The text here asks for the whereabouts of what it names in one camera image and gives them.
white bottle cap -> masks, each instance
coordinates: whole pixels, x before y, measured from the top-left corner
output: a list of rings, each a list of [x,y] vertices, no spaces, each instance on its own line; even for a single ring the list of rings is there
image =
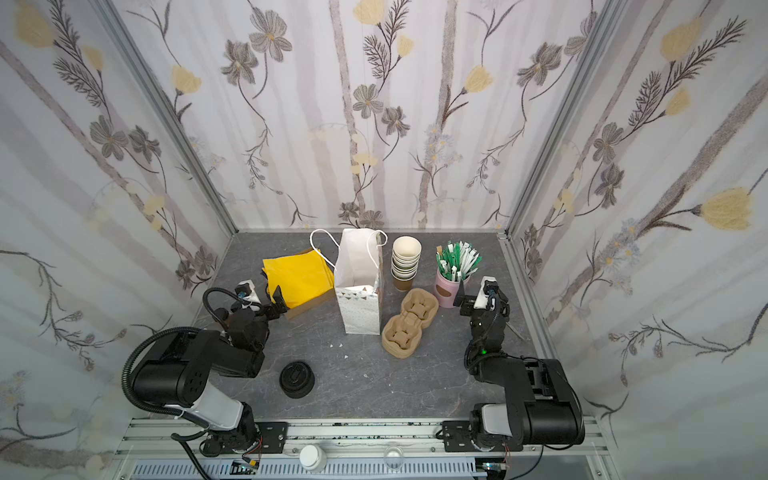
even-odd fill
[[[299,461],[301,462],[301,466],[307,470],[313,470],[320,463],[319,449],[314,445],[307,445],[301,449],[301,453],[299,454]]]

stack of paper cups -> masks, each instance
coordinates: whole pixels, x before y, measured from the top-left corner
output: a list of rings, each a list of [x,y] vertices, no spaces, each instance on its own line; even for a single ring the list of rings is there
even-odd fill
[[[411,289],[421,255],[422,245],[417,239],[400,237],[395,240],[392,245],[392,277],[397,290],[407,292]]]

black cup lid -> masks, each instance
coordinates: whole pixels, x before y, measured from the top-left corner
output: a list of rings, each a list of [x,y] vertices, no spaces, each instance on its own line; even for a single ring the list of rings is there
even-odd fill
[[[292,399],[300,399],[314,386],[315,374],[305,362],[291,362],[280,372],[280,388]]]

white gift bag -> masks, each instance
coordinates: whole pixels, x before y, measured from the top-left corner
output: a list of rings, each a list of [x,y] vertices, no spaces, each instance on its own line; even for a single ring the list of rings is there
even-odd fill
[[[336,265],[315,248],[312,241],[315,232],[327,233],[339,248]],[[377,233],[384,235],[384,243],[378,243]],[[386,242],[386,233],[369,228],[345,228],[341,243],[322,228],[310,234],[312,248],[333,267],[333,286],[347,333],[380,334],[384,302],[382,247]]]

white bottle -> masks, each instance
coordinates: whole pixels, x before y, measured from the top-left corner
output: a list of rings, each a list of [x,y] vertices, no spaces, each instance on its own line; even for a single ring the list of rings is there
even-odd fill
[[[326,467],[328,457],[326,453],[317,445],[307,445],[301,449],[299,454],[301,466],[308,472],[320,472]]]

